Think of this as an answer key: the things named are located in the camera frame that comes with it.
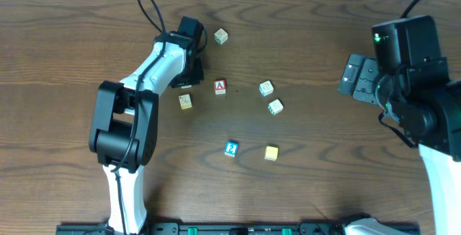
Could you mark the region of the red letter A block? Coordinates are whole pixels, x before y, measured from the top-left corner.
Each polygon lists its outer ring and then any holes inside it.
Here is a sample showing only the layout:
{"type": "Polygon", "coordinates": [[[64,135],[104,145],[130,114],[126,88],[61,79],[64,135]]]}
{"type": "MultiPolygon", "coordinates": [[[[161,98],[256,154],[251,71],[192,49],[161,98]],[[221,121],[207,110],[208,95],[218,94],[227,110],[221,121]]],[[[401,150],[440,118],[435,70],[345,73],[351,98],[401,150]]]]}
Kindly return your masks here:
{"type": "Polygon", "coordinates": [[[224,79],[218,79],[214,81],[214,90],[216,95],[226,93],[226,82],[224,79]]]}

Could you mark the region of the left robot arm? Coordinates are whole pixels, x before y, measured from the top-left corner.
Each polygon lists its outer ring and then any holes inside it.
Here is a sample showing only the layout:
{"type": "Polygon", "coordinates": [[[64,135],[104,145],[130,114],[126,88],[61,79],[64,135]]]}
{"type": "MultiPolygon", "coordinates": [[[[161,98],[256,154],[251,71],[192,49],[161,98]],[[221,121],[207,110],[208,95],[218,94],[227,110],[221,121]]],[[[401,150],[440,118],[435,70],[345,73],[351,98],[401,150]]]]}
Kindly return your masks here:
{"type": "Polygon", "coordinates": [[[159,98],[168,87],[184,88],[204,79],[198,54],[205,37],[198,19],[182,17],[178,30],[154,39],[151,54],[131,75],[100,84],[89,149],[109,183],[111,213],[104,234],[146,231],[143,174],[156,147],[159,98]]]}

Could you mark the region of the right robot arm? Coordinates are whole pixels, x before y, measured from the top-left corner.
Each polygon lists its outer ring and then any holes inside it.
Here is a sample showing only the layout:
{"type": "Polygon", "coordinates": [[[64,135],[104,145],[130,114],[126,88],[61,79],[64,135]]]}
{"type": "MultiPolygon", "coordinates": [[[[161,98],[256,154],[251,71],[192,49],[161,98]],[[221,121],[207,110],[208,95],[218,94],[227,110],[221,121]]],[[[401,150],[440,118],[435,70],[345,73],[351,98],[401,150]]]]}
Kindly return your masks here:
{"type": "Polygon", "coordinates": [[[449,77],[428,15],[372,26],[375,57],[351,54],[338,91],[382,109],[417,148],[429,177],[437,234],[460,233],[460,82],[449,77]]]}

